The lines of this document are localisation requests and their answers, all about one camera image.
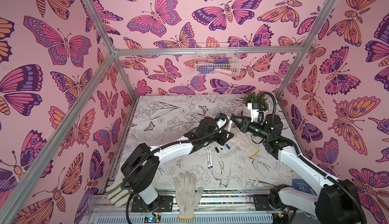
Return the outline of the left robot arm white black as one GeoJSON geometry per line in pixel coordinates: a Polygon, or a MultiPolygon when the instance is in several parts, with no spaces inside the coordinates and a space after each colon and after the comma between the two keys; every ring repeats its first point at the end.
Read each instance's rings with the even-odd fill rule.
{"type": "Polygon", "coordinates": [[[225,145],[234,137],[226,130],[229,124],[229,117],[220,113],[216,118],[203,118],[198,127],[174,142],[153,147],[138,145],[121,167],[120,190],[133,193],[146,205],[155,203],[160,197],[152,182],[159,166],[195,153],[210,143],[225,145]]]}

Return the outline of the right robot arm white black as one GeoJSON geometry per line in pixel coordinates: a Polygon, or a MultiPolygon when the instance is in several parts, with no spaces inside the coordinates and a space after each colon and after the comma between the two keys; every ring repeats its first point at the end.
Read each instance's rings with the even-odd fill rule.
{"type": "Polygon", "coordinates": [[[267,153],[291,168],[314,190],[309,194],[285,184],[273,187],[268,197],[272,208],[294,207],[322,224],[367,223],[357,187],[348,179],[340,180],[325,172],[302,155],[294,141],[282,136],[279,116],[269,114],[263,123],[245,116],[234,116],[232,121],[241,132],[261,138],[267,153]]]}

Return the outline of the white glove on table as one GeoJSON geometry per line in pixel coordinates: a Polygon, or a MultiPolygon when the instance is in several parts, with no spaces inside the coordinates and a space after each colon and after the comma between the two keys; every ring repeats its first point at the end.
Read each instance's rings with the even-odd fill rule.
{"type": "Polygon", "coordinates": [[[245,133],[235,133],[234,137],[230,140],[231,143],[236,145],[242,150],[245,150],[250,158],[253,158],[259,153],[259,149],[256,144],[251,140],[251,137],[245,133]]]}

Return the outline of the white potted green plant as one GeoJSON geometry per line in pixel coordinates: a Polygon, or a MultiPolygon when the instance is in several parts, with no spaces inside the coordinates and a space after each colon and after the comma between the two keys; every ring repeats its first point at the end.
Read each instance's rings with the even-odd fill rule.
{"type": "MultiPolygon", "coordinates": [[[[255,93],[255,92],[250,92],[248,94],[246,94],[244,97],[243,97],[243,103],[246,107],[248,107],[248,104],[249,103],[257,103],[259,98],[260,98],[260,95],[261,93],[255,93]]],[[[261,105],[263,107],[263,109],[266,111],[266,110],[269,110],[269,103],[267,102],[267,99],[266,97],[263,97],[261,99],[261,105]]]]}

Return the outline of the blue dotted glove right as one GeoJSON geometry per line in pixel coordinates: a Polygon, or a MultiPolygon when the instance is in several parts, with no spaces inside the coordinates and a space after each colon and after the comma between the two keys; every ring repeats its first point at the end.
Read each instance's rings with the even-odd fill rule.
{"type": "Polygon", "coordinates": [[[301,191],[304,193],[308,193],[308,194],[312,194],[312,195],[317,195],[315,190],[303,179],[294,178],[294,179],[292,179],[291,183],[292,183],[293,189],[295,189],[295,190],[298,190],[298,191],[301,191]]]}

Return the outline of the white glove front centre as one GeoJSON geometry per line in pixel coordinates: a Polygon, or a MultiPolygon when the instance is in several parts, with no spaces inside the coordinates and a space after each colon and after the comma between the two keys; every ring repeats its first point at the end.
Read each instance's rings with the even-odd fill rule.
{"type": "Polygon", "coordinates": [[[194,219],[194,210],[198,207],[204,188],[196,189],[196,175],[186,171],[181,172],[174,179],[175,199],[179,208],[178,219],[191,221],[194,219]]]}

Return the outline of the green circuit board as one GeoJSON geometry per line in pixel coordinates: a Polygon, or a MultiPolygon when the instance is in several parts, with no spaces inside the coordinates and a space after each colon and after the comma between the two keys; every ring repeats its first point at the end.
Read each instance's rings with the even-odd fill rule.
{"type": "Polygon", "coordinates": [[[161,216],[148,215],[144,217],[145,224],[160,223],[160,221],[161,221],[161,216]]]}

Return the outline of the white glove front left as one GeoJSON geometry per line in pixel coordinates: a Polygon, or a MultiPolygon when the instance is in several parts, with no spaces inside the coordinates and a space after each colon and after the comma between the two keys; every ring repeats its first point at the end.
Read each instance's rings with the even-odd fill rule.
{"type": "Polygon", "coordinates": [[[121,184],[123,183],[124,177],[115,181],[112,185],[106,188],[105,192],[107,194],[108,200],[115,207],[121,207],[127,203],[129,200],[130,194],[132,193],[130,190],[122,190],[121,184]]]}

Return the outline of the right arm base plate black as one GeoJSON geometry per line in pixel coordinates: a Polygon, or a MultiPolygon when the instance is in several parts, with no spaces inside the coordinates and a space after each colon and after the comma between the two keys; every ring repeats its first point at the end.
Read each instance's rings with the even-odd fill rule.
{"type": "Polygon", "coordinates": [[[253,195],[252,199],[256,211],[275,211],[267,195],[253,195]]]}

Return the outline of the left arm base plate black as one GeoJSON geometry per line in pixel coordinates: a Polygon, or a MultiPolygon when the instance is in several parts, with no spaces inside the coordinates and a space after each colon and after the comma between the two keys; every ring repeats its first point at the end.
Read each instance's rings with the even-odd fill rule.
{"type": "Polygon", "coordinates": [[[132,202],[131,212],[172,212],[173,196],[159,196],[151,204],[146,204],[142,198],[135,197],[132,202]]]}

